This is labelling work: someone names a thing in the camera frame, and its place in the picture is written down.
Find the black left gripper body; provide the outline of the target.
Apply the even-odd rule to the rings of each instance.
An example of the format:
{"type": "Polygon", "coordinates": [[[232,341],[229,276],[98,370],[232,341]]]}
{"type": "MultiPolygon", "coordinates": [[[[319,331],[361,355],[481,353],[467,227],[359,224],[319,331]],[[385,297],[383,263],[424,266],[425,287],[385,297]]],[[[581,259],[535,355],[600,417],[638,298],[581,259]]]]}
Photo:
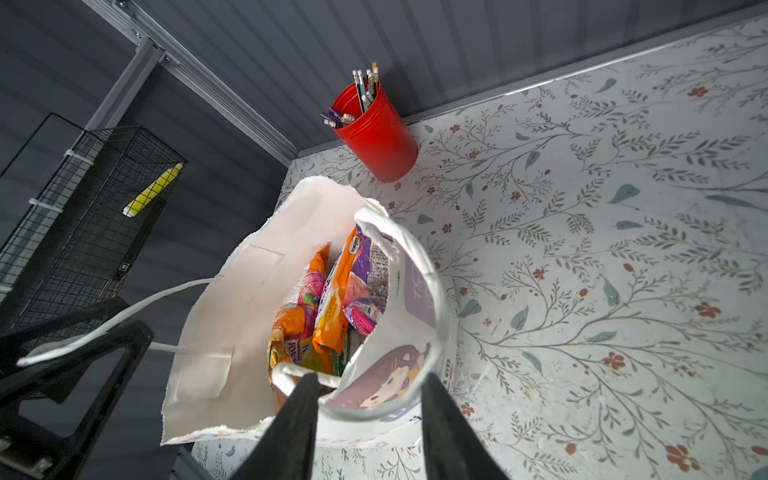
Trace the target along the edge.
{"type": "Polygon", "coordinates": [[[62,405],[25,398],[1,410],[2,479],[71,479],[72,422],[62,405]]]}

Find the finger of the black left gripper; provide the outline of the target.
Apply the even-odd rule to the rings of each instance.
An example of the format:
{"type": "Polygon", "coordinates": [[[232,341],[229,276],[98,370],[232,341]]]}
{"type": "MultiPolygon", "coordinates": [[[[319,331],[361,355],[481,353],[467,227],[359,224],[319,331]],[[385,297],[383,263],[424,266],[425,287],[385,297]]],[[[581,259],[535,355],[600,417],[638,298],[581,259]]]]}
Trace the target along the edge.
{"type": "MultiPolygon", "coordinates": [[[[101,326],[117,313],[125,310],[129,304],[120,297],[97,302],[42,322],[15,328],[1,334],[1,377],[16,373],[16,361],[44,343],[74,340],[101,326]]],[[[51,386],[32,391],[23,400],[47,398],[54,402],[64,402],[74,390],[88,367],[76,367],[66,373],[51,386]]]]}
{"type": "Polygon", "coordinates": [[[120,326],[58,359],[20,367],[1,377],[1,410],[32,391],[51,386],[76,367],[88,369],[64,402],[72,422],[69,466],[75,479],[83,470],[129,380],[148,351],[154,333],[141,322],[120,326]]]}

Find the orange yellow Fox's packet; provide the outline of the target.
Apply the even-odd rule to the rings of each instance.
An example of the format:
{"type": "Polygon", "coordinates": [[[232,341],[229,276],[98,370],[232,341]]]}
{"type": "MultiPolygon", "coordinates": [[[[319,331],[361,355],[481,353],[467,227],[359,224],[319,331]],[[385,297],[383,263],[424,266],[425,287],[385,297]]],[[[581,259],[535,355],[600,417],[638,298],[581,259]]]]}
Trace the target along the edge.
{"type": "Polygon", "coordinates": [[[319,373],[334,375],[332,354],[318,351],[312,343],[315,322],[326,283],[326,263],[330,244],[323,244],[304,267],[278,310],[267,343],[267,374],[273,404],[280,409],[286,396],[272,381],[272,371],[280,363],[291,363],[319,373]]]}

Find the purple Fox's candy packet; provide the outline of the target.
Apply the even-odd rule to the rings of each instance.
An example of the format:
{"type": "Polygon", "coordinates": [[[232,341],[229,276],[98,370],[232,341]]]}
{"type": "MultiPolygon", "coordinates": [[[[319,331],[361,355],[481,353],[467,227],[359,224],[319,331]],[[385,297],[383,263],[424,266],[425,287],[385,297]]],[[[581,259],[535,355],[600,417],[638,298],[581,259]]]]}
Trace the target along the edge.
{"type": "Polygon", "coordinates": [[[389,259],[372,240],[355,228],[349,245],[351,269],[343,299],[343,313],[352,327],[368,337],[386,310],[389,259]]]}

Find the orange snack packet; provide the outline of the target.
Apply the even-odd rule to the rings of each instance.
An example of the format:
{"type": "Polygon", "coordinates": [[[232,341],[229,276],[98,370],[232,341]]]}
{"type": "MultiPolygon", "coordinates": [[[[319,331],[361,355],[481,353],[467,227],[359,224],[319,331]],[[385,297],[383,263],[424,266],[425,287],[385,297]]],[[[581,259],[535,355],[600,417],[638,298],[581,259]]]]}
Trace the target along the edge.
{"type": "Polygon", "coordinates": [[[362,244],[363,236],[355,226],[326,280],[312,338],[314,347],[324,354],[332,351],[340,353],[344,346],[349,322],[343,312],[343,302],[349,276],[362,244]]]}

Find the white printed paper bag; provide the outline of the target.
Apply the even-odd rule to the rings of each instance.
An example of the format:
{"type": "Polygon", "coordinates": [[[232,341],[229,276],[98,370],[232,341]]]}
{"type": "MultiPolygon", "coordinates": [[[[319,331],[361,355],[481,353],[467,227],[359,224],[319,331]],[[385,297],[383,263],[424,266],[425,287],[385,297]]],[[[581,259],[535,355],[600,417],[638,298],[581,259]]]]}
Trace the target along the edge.
{"type": "Polygon", "coordinates": [[[321,375],[323,447],[413,447],[422,440],[420,389],[429,374],[450,385],[456,305],[422,244],[376,200],[314,176],[203,281],[174,356],[162,407],[162,441],[258,440],[275,418],[273,394],[297,392],[301,366],[267,366],[273,320],[322,246],[338,253],[360,228],[389,261],[388,301],[372,334],[339,376],[321,375]]]}

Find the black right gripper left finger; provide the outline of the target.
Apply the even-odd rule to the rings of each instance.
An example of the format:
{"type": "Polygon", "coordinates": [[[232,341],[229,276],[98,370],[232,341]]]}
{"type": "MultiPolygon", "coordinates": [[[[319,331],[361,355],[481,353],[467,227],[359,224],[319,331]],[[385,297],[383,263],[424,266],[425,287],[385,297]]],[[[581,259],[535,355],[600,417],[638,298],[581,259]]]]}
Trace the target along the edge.
{"type": "Polygon", "coordinates": [[[303,376],[265,435],[231,479],[310,479],[318,393],[318,376],[314,373],[303,376]]]}

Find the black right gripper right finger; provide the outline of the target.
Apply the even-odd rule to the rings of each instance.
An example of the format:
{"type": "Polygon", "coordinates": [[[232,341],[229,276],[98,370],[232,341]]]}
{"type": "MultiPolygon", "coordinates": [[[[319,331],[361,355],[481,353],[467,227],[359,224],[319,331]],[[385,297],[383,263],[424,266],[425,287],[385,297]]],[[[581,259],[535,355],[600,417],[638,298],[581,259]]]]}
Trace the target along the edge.
{"type": "Polygon", "coordinates": [[[433,373],[421,387],[421,408],[428,479],[508,479],[433,373]]]}

